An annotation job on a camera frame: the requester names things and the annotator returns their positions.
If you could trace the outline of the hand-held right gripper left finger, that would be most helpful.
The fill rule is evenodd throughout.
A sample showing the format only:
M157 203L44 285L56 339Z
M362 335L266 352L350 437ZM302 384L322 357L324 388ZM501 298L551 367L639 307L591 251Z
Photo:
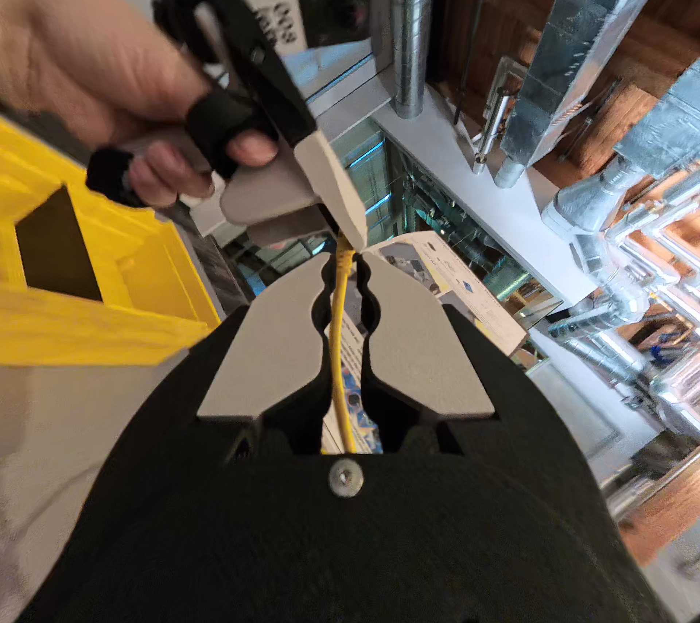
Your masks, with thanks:
M335 264L319 253L251 303L197 410L198 418L257 419L320 374Z

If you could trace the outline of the person's left hand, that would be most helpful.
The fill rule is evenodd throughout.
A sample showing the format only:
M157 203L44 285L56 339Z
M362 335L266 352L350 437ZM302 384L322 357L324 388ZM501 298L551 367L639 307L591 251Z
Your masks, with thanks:
M55 115L102 152L86 186L131 207L207 199L209 173L188 162L181 127L214 81L123 0L1 0L1 102Z

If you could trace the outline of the silver pipes cluster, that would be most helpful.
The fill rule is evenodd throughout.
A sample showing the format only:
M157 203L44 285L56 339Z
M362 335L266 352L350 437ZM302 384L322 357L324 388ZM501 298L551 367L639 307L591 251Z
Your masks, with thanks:
M634 389L634 401L674 433L699 441L699 348L681 350L663 369L621 338L652 303L699 336L699 255L666 232L699 211L699 172L666 189L660 202L641 202L614 223L626 191L643 171L617 156L598 175L560 190L542 220L573 249L599 294L552 323L548 335L607 376Z

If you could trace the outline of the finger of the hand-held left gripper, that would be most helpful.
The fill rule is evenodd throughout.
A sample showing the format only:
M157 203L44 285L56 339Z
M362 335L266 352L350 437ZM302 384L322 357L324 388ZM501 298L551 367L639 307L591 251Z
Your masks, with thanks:
M276 217L246 225L246 233L260 248L279 248L291 241L321 233L337 234L337 223L326 217Z
M328 139L315 130L294 147L294 156L339 232L354 251L363 252L368 237L365 205Z

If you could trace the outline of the round spiral metal duct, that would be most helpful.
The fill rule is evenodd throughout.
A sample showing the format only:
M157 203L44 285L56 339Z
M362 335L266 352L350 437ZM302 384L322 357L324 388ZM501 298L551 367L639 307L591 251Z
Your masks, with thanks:
M402 120L423 111L432 0L391 0L393 70L392 106Z

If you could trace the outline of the rectangular metal duct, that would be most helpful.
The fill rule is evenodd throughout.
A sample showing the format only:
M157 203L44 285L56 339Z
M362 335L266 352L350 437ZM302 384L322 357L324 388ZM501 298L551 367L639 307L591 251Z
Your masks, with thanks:
M501 139L510 189L558 143L648 0L555 0Z

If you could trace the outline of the black bin divider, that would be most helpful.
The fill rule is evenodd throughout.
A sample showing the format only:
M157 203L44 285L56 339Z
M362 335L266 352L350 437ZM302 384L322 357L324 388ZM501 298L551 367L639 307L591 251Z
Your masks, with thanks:
M29 288L103 301L67 186L19 220L15 234Z

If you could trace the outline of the white instruction poster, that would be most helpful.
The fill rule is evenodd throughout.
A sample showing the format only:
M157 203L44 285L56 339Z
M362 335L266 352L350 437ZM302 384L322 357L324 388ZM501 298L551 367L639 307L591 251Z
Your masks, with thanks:
M469 334L476 331L476 341L485 341L487 350L495 351L495 358L500 361L508 360L516 351L524 340L524 330L436 233L405 234L363 253L366 252L378 254L392 267L420 282L442 304L488 394L486 371L478 370L476 365L482 354ZM392 452L414 426L439 428L450 422L496 418L495 408L495 415L485 419L408 421L405 415L399 416L398 421L371 419L361 394L366 331L361 321L357 260L358 256L350 262L349 253L343 252L336 268L343 296L342 303L333 303L327 331L334 389L331 408L323 420L321 453L340 454L345 448L350 448L352 453Z

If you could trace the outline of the yellow plastic bin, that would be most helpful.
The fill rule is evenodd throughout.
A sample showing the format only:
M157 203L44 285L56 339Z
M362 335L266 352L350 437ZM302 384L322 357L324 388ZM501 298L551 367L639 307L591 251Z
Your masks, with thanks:
M29 288L15 224L67 186L102 302ZM85 187L85 169L1 119L1 364L151 366L221 323L176 227Z

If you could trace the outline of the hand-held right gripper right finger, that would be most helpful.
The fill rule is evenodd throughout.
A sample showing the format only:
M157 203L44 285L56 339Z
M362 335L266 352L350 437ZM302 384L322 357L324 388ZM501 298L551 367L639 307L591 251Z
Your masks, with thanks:
M432 293L373 252L357 260L362 298L361 394L373 421L450 421L495 415L447 314Z

